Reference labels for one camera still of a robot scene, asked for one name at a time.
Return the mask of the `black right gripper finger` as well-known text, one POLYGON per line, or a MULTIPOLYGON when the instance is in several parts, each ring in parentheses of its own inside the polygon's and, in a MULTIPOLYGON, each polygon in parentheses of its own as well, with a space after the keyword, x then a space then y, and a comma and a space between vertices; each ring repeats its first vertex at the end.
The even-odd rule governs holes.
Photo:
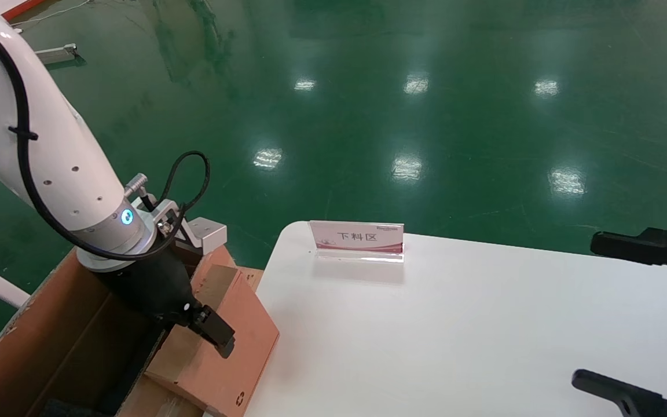
POLYGON ((648 228, 637 236, 596 232, 591 252, 606 258, 667 266, 667 230, 648 228))
POLYGON ((599 373, 576 370, 572 386, 611 401, 619 407, 623 416, 667 416, 667 399, 664 396, 599 373))

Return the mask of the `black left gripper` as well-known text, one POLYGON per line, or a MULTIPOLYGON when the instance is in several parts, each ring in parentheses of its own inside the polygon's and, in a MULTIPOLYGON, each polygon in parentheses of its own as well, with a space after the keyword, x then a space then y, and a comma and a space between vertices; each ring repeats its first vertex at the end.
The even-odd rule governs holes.
POLYGON ((187 267, 175 249, 96 277, 130 309, 161 323, 187 327, 223 359, 233 353, 235 330, 213 308, 197 301, 187 267))

